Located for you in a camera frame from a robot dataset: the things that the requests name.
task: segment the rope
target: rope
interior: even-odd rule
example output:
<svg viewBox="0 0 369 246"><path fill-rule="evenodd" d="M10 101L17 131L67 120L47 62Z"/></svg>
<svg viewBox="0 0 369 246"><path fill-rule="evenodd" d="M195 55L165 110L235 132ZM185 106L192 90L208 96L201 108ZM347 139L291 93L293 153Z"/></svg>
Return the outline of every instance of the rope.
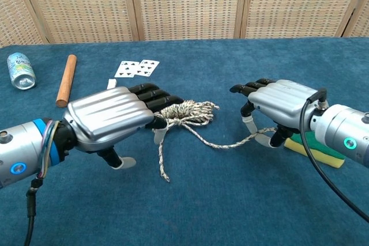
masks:
<svg viewBox="0 0 369 246"><path fill-rule="evenodd" d="M230 149L239 147L246 142L254 139L258 134L263 134L270 131L275 131L275 128L264 128L257 131L255 134L251 134L243 140L236 142L231 145L218 145L211 142L208 142L203 137L201 137L195 130L193 130L191 126L204 126L209 124L213 118L213 110L218 110L219 107L212 102L201 102L196 103L193 100L186 100L181 104L174 104L167 108L162 109L160 112L156 112L155 115L161 118L164 118L168 126L166 128L169 131L173 126L183 126L187 130L189 130L192 134L194 134L200 141L202 141L205 145L208 145L215 149ZM159 168L160 175L167 182L170 182L169 176L166 174L164 170L164 160L163 160L163 144L164 138L159 143Z"/></svg>

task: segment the silver hand casing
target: silver hand casing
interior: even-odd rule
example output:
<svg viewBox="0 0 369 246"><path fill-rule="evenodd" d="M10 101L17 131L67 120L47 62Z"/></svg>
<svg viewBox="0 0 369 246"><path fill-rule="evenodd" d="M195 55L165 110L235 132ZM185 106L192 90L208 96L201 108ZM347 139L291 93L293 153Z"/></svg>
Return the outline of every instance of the silver hand casing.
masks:
<svg viewBox="0 0 369 246"><path fill-rule="evenodd" d="M154 119L146 104L126 87L93 94L68 104L65 118L83 152L109 148Z"/></svg>
<svg viewBox="0 0 369 246"><path fill-rule="evenodd" d="M259 88L248 96L255 109L276 123L299 129L300 113L306 99L317 92L307 86L290 80L278 80ZM305 115L305 131L310 131L310 119L318 101L310 104Z"/></svg>

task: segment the spades card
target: spades card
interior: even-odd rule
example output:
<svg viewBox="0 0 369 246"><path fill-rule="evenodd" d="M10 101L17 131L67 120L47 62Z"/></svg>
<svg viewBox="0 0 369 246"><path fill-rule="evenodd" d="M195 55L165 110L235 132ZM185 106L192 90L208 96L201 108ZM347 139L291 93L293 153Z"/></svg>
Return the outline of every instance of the spades card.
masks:
<svg viewBox="0 0 369 246"><path fill-rule="evenodd" d="M129 60L121 61L118 70L115 73L115 78L133 78L139 62L132 62Z"/></svg>
<svg viewBox="0 0 369 246"><path fill-rule="evenodd" d="M159 62L156 60L142 60L142 62L136 67L135 75L149 77L158 64Z"/></svg>

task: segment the robotic finger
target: robotic finger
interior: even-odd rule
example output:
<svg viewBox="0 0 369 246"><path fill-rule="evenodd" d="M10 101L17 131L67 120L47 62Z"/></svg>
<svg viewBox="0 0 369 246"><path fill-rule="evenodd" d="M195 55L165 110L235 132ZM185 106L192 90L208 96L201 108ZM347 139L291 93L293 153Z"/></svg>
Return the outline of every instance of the robotic finger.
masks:
<svg viewBox="0 0 369 246"><path fill-rule="evenodd" d="M146 124L145 128L147 129L164 129L168 125L167 121L164 118L160 118L155 116L154 119Z"/></svg>
<svg viewBox="0 0 369 246"><path fill-rule="evenodd" d="M152 112L159 112L160 110L167 108L173 104L181 104L183 103L183 99L179 98L178 96L165 96L150 102L146 103L146 106Z"/></svg>
<svg viewBox="0 0 369 246"><path fill-rule="evenodd" d="M170 95L169 93L161 89L156 89L150 92L145 92L143 94L137 94L137 97L141 101L147 102L147 101L155 100L155 99L162 98L162 97L169 96L169 95Z"/></svg>
<svg viewBox="0 0 369 246"><path fill-rule="evenodd" d="M134 94L143 94L145 92L150 92L157 89L159 89L159 87L151 83L139 84L137 86L128 88L128 90Z"/></svg>
<svg viewBox="0 0 369 246"><path fill-rule="evenodd" d="M245 85L241 85L241 84L235 85L229 91L232 93L241 93L245 95L246 97L249 97L250 94L257 92L258 89L264 88L267 85L274 83L274 82L275 81L271 79L261 78L261 79L258 79L256 82L248 82ZM251 113L254 110L255 110L255 105L250 100L248 100L247 103L245 103L245 105L241 107L242 121L246 125L249 132L251 132L252 134L255 134L258 131L254 123L254 119L251 115ZM272 138L270 138L269 136L265 134L258 134L255 137L255 140L261 145L264 145L266 147L275 147L276 146L275 142L278 142L279 144L281 141L280 138L285 137L285 136L286 136L285 132L283 132L283 135L278 135L277 137L276 135L274 135Z"/></svg>
<svg viewBox="0 0 369 246"><path fill-rule="evenodd" d="M107 148L97 152L97 155L106 161L106 163L115 170L127 169L136 165L136 160L131 157L120 157L114 147Z"/></svg>

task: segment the playing card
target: playing card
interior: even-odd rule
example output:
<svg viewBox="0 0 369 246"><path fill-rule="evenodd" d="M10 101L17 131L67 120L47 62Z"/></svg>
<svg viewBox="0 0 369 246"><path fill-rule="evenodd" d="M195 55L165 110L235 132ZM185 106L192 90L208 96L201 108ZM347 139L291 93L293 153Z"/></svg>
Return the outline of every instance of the playing card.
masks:
<svg viewBox="0 0 369 246"><path fill-rule="evenodd" d="M113 89L116 87L116 79L109 79L108 87L106 89Z"/></svg>
<svg viewBox="0 0 369 246"><path fill-rule="evenodd" d="M142 62L136 67L135 75L149 77L158 64L159 62L156 60L142 60Z"/></svg>
<svg viewBox="0 0 369 246"><path fill-rule="evenodd" d="M130 60L123 60L115 73L115 78L133 78L135 75L136 67L139 62L132 62Z"/></svg>

